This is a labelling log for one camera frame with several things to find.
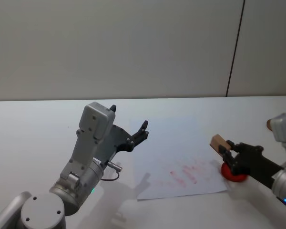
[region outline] white paper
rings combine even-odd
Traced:
[[[148,139],[133,151],[136,186],[148,175],[149,187],[137,199],[155,199],[226,190],[217,154],[193,118],[148,120]],[[132,120],[132,133],[143,120]]]

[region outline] small wooden block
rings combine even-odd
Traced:
[[[210,146],[217,152],[219,153],[219,145],[222,145],[225,147],[227,150],[231,150],[230,145],[220,136],[220,135],[215,135],[212,137]]]

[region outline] white table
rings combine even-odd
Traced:
[[[20,192],[45,193],[71,156],[75,131],[92,101],[0,102],[0,211]],[[99,100],[117,105],[115,123],[129,131],[131,118],[182,117],[199,120],[206,137],[262,145],[264,155],[286,161],[266,121],[286,112],[284,97]],[[253,179],[228,192],[137,201],[132,153],[114,158],[123,166],[115,182],[101,182],[68,229],[285,229],[286,207]]]

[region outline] red object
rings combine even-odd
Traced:
[[[227,180],[233,181],[233,182],[243,182],[248,177],[248,175],[245,175],[245,174],[241,174],[237,176],[232,175],[231,170],[226,163],[223,163],[221,165],[221,174],[223,175],[224,178],[226,178]]]

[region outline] cable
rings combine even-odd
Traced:
[[[114,180],[117,180],[120,177],[120,173],[118,173],[118,172],[116,172],[116,173],[118,174],[118,176],[116,178],[114,178],[114,179],[101,179],[101,180],[103,180],[103,181],[114,181]]]

